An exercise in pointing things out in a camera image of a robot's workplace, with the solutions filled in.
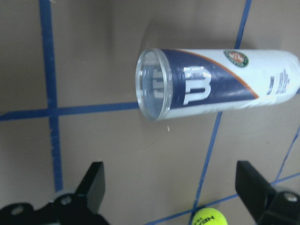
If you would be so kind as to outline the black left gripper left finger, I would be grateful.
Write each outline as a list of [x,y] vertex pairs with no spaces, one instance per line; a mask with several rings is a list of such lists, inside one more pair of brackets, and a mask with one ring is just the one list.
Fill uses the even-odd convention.
[[93,162],[88,168],[75,195],[86,202],[87,208],[98,214],[105,194],[105,170],[103,162]]

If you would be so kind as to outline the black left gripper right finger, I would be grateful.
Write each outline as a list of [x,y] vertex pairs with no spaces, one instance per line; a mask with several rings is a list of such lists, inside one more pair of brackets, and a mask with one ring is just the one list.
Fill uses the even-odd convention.
[[236,164],[235,190],[249,213],[263,213],[277,191],[249,161]]

